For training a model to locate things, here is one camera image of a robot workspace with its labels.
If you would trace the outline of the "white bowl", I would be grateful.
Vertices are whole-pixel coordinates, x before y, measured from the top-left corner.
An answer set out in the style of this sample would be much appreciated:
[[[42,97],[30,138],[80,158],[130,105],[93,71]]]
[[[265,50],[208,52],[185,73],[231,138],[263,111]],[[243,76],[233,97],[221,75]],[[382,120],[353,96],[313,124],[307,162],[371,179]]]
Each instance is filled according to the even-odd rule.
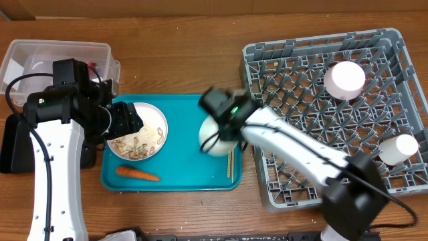
[[[208,116],[199,129],[199,143],[212,156],[220,157],[229,154],[237,145],[237,141],[221,141],[219,126],[212,116]]]
[[[326,91],[339,100],[356,98],[361,93],[364,83],[364,70],[351,61],[339,62],[324,75]]]

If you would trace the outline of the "white plate with food scraps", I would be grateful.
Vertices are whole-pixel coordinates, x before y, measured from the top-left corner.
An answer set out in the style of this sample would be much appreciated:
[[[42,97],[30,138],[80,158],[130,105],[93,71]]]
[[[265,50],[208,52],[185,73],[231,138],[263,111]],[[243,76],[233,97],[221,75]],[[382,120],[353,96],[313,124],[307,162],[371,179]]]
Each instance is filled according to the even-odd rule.
[[[154,105],[136,102],[136,113],[143,121],[143,127],[137,133],[125,135],[108,141],[111,151],[117,156],[140,161],[156,154],[164,145],[168,135],[167,119]]]

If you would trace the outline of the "white cup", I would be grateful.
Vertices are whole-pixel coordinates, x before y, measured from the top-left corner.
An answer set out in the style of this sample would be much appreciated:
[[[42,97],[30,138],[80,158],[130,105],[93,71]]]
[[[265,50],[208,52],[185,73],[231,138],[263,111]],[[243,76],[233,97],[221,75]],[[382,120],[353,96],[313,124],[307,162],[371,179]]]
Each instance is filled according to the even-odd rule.
[[[385,164],[395,166],[414,155],[418,148],[419,145],[414,136],[402,134],[383,141],[379,145],[381,151],[379,157]]]

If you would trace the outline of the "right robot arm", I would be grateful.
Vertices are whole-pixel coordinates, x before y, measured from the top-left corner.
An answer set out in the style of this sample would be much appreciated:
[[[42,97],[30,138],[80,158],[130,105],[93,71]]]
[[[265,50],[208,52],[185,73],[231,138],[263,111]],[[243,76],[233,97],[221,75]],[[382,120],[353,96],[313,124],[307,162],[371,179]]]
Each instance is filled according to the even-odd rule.
[[[321,190],[327,223],[321,240],[360,240],[387,205],[386,187],[368,155],[348,155],[318,142],[248,94],[210,88],[198,105],[215,128],[201,133],[202,152],[212,153],[220,143],[245,141],[272,152]]]

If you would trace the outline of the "red snack wrapper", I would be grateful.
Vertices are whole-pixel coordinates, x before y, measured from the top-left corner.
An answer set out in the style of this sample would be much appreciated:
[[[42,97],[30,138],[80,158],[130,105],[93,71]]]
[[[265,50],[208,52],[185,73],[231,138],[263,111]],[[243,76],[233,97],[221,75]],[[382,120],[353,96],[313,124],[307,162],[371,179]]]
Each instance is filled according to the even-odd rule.
[[[95,62],[88,62],[87,65],[95,70],[97,70],[99,68],[99,66],[97,65],[97,63]]]

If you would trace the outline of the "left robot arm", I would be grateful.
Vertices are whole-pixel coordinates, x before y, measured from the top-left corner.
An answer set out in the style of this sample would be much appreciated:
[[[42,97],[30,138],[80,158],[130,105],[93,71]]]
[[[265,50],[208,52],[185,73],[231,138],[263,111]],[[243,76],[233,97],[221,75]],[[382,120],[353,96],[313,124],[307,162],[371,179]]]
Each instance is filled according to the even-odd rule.
[[[134,105],[113,102],[110,83],[91,81],[90,71],[75,59],[54,61],[53,84],[25,103],[35,164],[29,240],[88,240],[81,198],[83,144],[96,146],[143,126]]]

